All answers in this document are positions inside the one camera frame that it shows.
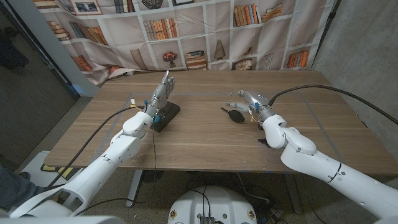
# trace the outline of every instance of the flower pot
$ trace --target flower pot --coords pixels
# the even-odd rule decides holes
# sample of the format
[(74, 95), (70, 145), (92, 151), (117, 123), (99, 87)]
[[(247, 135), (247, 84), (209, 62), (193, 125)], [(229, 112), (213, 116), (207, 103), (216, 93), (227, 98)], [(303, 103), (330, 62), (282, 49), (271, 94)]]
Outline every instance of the flower pot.
[(170, 68), (175, 68), (175, 64), (173, 61), (170, 61)]

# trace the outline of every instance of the jeans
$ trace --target jeans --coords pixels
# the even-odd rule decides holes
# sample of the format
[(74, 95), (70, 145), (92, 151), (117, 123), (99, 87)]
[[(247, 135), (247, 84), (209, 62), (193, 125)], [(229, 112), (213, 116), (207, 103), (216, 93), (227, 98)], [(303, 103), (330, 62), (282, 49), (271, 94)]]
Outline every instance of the jeans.
[(0, 164), (0, 207), (18, 207), (43, 189)]

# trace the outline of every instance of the printed curtain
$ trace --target printed curtain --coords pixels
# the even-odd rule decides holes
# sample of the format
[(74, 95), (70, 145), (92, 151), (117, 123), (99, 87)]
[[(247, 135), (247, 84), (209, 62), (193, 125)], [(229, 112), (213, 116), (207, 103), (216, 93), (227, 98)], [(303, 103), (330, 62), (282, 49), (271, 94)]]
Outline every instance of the printed curtain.
[(82, 74), (308, 70), (333, 0), (33, 0)]

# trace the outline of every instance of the robotic arm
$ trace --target robotic arm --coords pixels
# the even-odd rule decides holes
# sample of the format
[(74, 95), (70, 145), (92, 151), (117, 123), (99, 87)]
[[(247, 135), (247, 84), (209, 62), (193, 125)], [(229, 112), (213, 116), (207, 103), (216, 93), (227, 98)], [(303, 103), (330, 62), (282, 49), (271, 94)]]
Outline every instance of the robotic arm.
[(318, 151), (315, 143), (297, 129), (286, 128), (285, 119), (268, 106), (268, 99), (262, 95), (242, 90), (238, 95), (249, 103), (248, 111), (258, 115), (268, 145), (274, 149), (284, 148), (280, 159), (287, 167), (326, 182), (378, 218), (398, 214), (398, 190)]
[(123, 161), (135, 156), (146, 127), (154, 122), (174, 88), (174, 78), (166, 72), (162, 83), (155, 89), (143, 111), (128, 119), (123, 129), (111, 140), (108, 149), (69, 183), (36, 195), (10, 214), (10, 218), (23, 215), (35, 217), (73, 217), (85, 209), (104, 183)]

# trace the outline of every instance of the wire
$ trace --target wire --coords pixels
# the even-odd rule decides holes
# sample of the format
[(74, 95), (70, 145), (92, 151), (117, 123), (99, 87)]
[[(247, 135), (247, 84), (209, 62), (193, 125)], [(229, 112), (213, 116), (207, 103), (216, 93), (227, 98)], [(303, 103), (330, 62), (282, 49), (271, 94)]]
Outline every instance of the wire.
[(205, 189), (203, 190), (203, 214), (205, 213), (205, 192), (206, 192), (206, 188), (208, 187), (208, 185), (206, 185)]
[(201, 193), (201, 192), (199, 192), (199, 191), (197, 191), (197, 190), (192, 190), (192, 191), (197, 192), (197, 193), (203, 195), (203, 213), (202, 213), (203, 216), (205, 216), (205, 198), (206, 198), (207, 204), (209, 205), (209, 217), (211, 217), (210, 202), (209, 202), (209, 200), (207, 199), (207, 197), (206, 197), (206, 195), (205, 195), (205, 191), (206, 191), (206, 188), (208, 187), (208, 183), (207, 183), (206, 181), (204, 181), (204, 179), (202, 179), (202, 178), (200, 178), (200, 180), (194, 180), (195, 178), (200, 178), (200, 177), (197, 177), (197, 176), (192, 177), (192, 178), (187, 182), (187, 184), (185, 185), (185, 189), (187, 189), (187, 190), (192, 190), (192, 189), (189, 189), (189, 188), (188, 188), (188, 184), (189, 184), (190, 182), (192, 182), (192, 181), (199, 181), (199, 182), (203, 182), (203, 183), (206, 184), (206, 187), (205, 187), (203, 193)]
[(275, 102), (275, 100), (276, 100), (276, 98), (277, 98), (278, 96), (283, 95), (283, 94), (285, 94), (285, 93), (288, 93), (288, 92), (290, 92), (290, 91), (299, 90), (299, 89), (302, 89), (302, 88), (324, 88), (324, 89), (327, 89), (327, 90), (333, 90), (333, 91), (336, 91), (336, 92), (345, 94), (345, 95), (347, 95), (347, 96), (350, 96), (350, 97), (352, 97), (352, 98), (354, 98), (354, 99), (359, 100), (360, 102), (364, 103), (365, 105), (367, 105), (367, 106), (369, 106), (370, 108), (374, 109), (375, 111), (379, 112), (380, 114), (382, 114), (383, 116), (385, 116), (386, 118), (388, 118), (389, 120), (391, 120), (392, 122), (394, 122), (396, 125), (398, 125), (398, 120), (396, 120), (393, 116), (387, 114), (387, 113), (384, 112), (382, 109), (378, 108), (377, 106), (374, 106), (373, 104), (371, 104), (370, 102), (368, 102), (368, 101), (362, 99), (361, 97), (359, 97), (359, 96), (357, 96), (357, 95), (354, 95), (354, 94), (352, 94), (352, 93), (349, 93), (349, 92), (347, 92), (347, 91), (340, 90), (340, 89), (337, 89), (337, 88), (334, 88), (334, 87), (331, 87), (331, 86), (325, 86), (325, 85), (302, 85), (302, 86), (296, 86), (296, 87), (290, 88), (290, 89), (288, 89), (288, 90), (284, 90), (284, 91), (282, 91), (282, 92), (276, 94), (274, 97), (272, 97), (272, 99), (271, 99), (271, 100), (269, 101), (269, 103), (268, 103), (268, 106), (272, 106), (272, 104), (274, 104), (274, 102)]
[(199, 192), (199, 191), (194, 190), (194, 189), (187, 189), (187, 190), (191, 190), (191, 191), (193, 191), (193, 192), (196, 192), (196, 193), (198, 193), (198, 194), (201, 194), (201, 195), (203, 195), (203, 196), (206, 198), (207, 204), (209, 205), (209, 214), (210, 214), (210, 202), (209, 202), (209, 199), (207, 198), (207, 196), (206, 196), (205, 194), (203, 194), (202, 192)]
[(323, 224), (327, 224), (326, 222), (324, 222), (324, 221), (318, 216), (318, 214), (315, 212), (315, 209), (313, 209), (312, 204), (311, 204), (311, 201), (310, 201), (310, 197), (308, 196), (307, 187), (306, 187), (304, 178), (302, 178), (302, 181), (303, 181), (303, 183), (304, 183), (303, 185), (304, 185), (305, 195), (307, 196), (308, 204), (310, 204), (310, 208), (311, 208), (312, 212), (314, 213), (314, 215), (315, 215)]
[(112, 114), (110, 117), (108, 117), (98, 128), (97, 130), (95, 130), (95, 132), (87, 139), (86, 143), (81, 147), (81, 149), (75, 154), (75, 156), (73, 157), (73, 159), (68, 163), (67, 166), (65, 166), (65, 168), (61, 171), (61, 173), (59, 173), (57, 175), (56, 178), (53, 179), (53, 181), (51, 181), (51, 183), (43, 190), (44, 192), (49, 190), (54, 183), (56, 183), (56, 181), (63, 175), (63, 173), (65, 171), (68, 170), (68, 168), (73, 164), (73, 162), (77, 159), (77, 157), (81, 154), (81, 152), (83, 152), (83, 150), (85, 149), (85, 147), (88, 145), (88, 143), (93, 139), (93, 137), (98, 133), (98, 131), (114, 116), (116, 116), (119, 113), (122, 113), (123, 111), (129, 110), (129, 109), (133, 109), (133, 107), (128, 107), (128, 108), (124, 108), (119, 110), (118, 112)]
[(155, 130), (154, 130), (153, 133), (152, 133), (152, 143), (153, 143), (153, 145), (154, 145), (154, 153), (155, 153), (154, 190), (152, 191), (152, 195), (150, 196), (150, 198), (149, 198), (148, 200), (143, 201), (143, 202), (137, 202), (137, 201), (131, 200), (131, 199), (129, 199), (129, 198), (114, 198), (114, 199), (109, 199), (109, 200), (105, 200), (105, 201), (102, 201), (102, 202), (98, 202), (98, 203), (96, 203), (96, 204), (94, 204), (94, 205), (92, 205), (92, 206), (89, 206), (89, 207), (83, 209), (82, 211), (76, 213), (75, 216), (78, 216), (78, 215), (82, 214), (83, 212), (85, 212), (85, 211), (87, 211), (87, 210), (89, 210), (89, 209), (91, 209), (91, 208), (93, 208), (93, 207), (95, 207), (95, 206), (97, 206), (97, 205), (101, 205), (102, 203), (107, 203), (107, 202), (113, 202), (113, 201), (115, 201), (115, 200), (127, 200), (127, 201), (129, 201), (129, 202), (138, 203), (138, 204), (148, 203), (150, 200), (152, 200), (152, 198), (153, 198), (153, 196), (154, 196), (154, 194), (155, 194), (155, 190), (156, 190), (156, 148), (155, 148)]
[(95, 207), (97, 205), (101, 205), (102, 203), (113, 202), (113, 201), (116, 201), (116, 200), (127, 200), (127, 201), (130, 201), (132, 203), (147, 203), (147, 202), (136, 202), (135, 200), (131, 200), (131, 199), (128, 199), (128, 198), (114, 198), (114, 199), (109, 199), (109, 200), (105, 200), (105, 201), (102, 201), (102, 202), (98, 202), (98, 203), (96, 203), (96, 204), (94, 204), (92, 206), (89, 206), (89, 207), (83, 209), (82, 211), (76, 213), (75, 216), (78, 216), (78, 215), (82, 214), (83, 212), (85, 212), (85, 211), (87, 211), (87, 210), (89, 210), (89, 209), (91, 209), (91, 208), (93, 208), (93, 207)]
[(238, 174), (239, 180), (241, 181), (241, 185), (242, 185), (242, 188), (243, 188), (243, 192), (244, 192), (245, 194), (247, 194), (247, 195), (250, 196), (250, 197), (254, 197), (254, 198), (258, 198), (258, 199), (265, 200), (265, 201), (267, 202), (267, 204), (271, 202), (268, 198), (258, 197), (258, 196), (251, 195), (251, 194), (247, 193), (247, 192), (246, 192), (246, 189), (244, 188), (244, 185), (243, 185), (243, 181), (242, 181), (242, 179), (241, 179), (241, 176), (239, 175), (238, 172), (237, 172), (237, 174)]

